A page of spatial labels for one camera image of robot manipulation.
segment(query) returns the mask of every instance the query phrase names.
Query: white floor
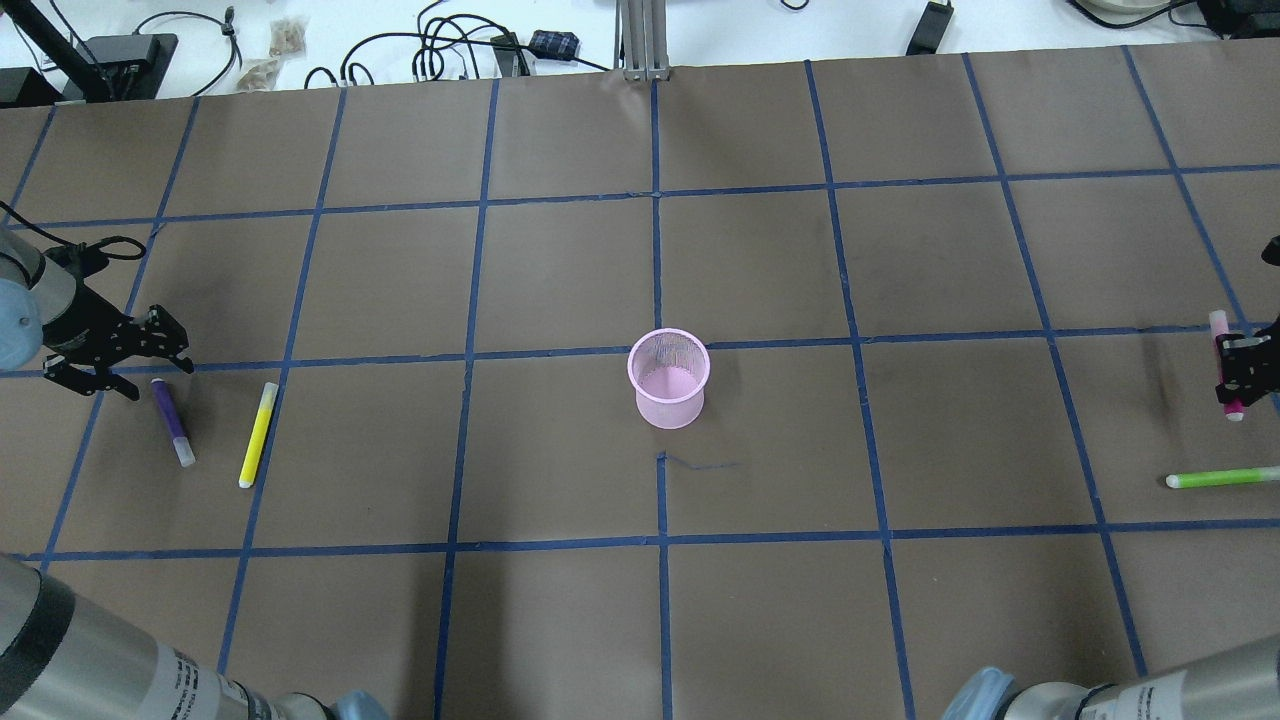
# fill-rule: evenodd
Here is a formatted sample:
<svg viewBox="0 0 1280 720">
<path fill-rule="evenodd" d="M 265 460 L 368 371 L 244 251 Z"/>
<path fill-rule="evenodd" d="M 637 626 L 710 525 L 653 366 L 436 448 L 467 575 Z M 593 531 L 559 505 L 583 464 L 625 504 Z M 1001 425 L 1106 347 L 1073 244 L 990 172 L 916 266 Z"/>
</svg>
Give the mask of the white floor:
<svg viewBox="0 0 1280 720">
<path fill-rule="evenodd" d="M 1139 28 L 1112 31 L 1089 24 L 1065 0 L 952 0 L 956 10 L 943 38 L 943 53 L 1088 47 L 1212 40 L 1207 29 L 1176 27 L 1158 18 Z M 221 17 L 223 0 L 61 0 L 59 6 L 83 37 L 128 33 L 147 15 L 163 10 L 196 10 Z M 801 12 L 778 0 L 668 0 L 668 45 L 672 65 L 780 63 L 803 59 L 901 55 L 925 0 L 810 0 Z M 36 5 L 60 27 L 49 0 Z M 307 54 L 284 65 L 278 90 L 302 87 L 315 65 L 337 70 L 343 55 L 361 38 L 379 32 L 412 32 L 426 0 L 248 0 L 234 3 L 236 27 L 246 59 L 266 54 L 273 19 L 306 15 Z M 445 0 L 430 14 L 474 13 L 494 19 L 527 41 L 535 29 L 572 31 L 582 41 L 581 56 L 612 65 L 613 0 Z M 1199 12 L 1179 10 L 1184 22 Z M 182 19 L 155 22 L 155 32 L 173 32 L 179 46 L 160 95 L 189 95 L 225 63 L 228 45 L 212 23 Z M 360 50 L 358 61 L 379 83 L 410 82 L 413 38 L 388 38 Z M 494 73 L 493 55 L 477 49 L 481 72 Z M 12 20 L 0 19 L 0 67 L 31 65 Z M 536 74 L 577 72 L 564 63 L 538 63 Z M 61 88 L 65 77 L 47 73 Z M 210 92 L 232 92 L 228 77 Z"/>
</svg>

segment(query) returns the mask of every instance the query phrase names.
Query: green marker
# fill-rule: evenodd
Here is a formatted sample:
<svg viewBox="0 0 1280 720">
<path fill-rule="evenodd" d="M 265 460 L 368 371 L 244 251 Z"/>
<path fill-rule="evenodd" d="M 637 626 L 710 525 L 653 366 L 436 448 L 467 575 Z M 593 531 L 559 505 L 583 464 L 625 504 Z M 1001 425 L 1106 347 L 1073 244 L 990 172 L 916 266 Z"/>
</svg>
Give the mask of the green marker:
<svg viewBox="0 0 1280 720">
<path fill-rule="evenodd" d="M 1275 480 L 1280 480 L 1280 465 L 1244 470 L 1215 470 L 1212 473 L 1183 473 L 1181 475 L 1169 475 L 1165 478 L 1165 484 L 1171 488 L 1211 488 Z"/>
</svg>

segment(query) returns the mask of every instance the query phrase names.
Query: yellow marker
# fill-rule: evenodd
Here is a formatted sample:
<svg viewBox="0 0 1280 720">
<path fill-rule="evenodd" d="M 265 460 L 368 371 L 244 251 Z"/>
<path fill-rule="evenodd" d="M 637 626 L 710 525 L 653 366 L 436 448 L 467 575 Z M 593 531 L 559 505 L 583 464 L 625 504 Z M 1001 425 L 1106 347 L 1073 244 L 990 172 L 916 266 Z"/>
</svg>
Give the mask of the yellow marker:
<svg viewBox="0 0 1280 720">
<path fill-rule="evenodd" d="M 257 478 L 257 461 L 262 459 L 262 445 L 266 442 L 266 429 L 271 427 L 271 410 L 275 407 L 275 391 L 280 386 L 266 383 L 262 386 L 262 400 L 257 404 L 257 418 L 253 420 L 253 434 L 248 438 L 248 450 L 244 451 L 244 465 L 241 466 L 241 487 L 253 487 Z"/>
</svg>

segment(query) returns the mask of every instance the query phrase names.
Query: plastic bag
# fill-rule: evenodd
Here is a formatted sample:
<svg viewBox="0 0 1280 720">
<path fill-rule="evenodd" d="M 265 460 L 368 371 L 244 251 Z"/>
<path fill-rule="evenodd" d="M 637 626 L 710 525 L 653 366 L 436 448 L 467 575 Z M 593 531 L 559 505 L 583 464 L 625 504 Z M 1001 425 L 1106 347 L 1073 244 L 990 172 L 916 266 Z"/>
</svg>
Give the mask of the plastic bag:
<svg viewBox="0 0 1280 720">
<path fill-rule="evenodd" d="M 268 53 L 273 58 L 292 58 L 307 51 L 307 19 L 303 17 L 289 17 L 271 20 L 271 50 Z"/>
<path fill-rule="evenodd" d="M 280 74 L 280 59 L 250 60 L 244 63 L 244 73 L 236 81 L 239 92 L 275 90 L 275 78 Z"/>
</svg>

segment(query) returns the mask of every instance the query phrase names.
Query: purple marker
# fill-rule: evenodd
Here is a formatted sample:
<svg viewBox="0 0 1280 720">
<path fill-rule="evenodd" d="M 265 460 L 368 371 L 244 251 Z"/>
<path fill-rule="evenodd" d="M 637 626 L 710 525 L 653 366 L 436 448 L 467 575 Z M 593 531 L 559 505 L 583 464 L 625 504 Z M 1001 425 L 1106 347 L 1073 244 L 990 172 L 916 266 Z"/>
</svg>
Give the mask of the purple marker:
<svg viewBox="0 0 1280 720">
<path fill-rule="evenodd" d="M 151 392 L 156 396 L 156 407 L 164 416 L 164 424 L 169 425 L 169 437 L 173 438 L 173 448 L 178 452 L 178 462 L 183 468 L 195 465 L 196 454 L 191 451 L 187 430 L 182 429 L 182 420 L 178 418 L 178 409 L 173 405 L 173 396 L 169 395 L 169 386 L 160 378 L 152 378 Z"/>
</svg>

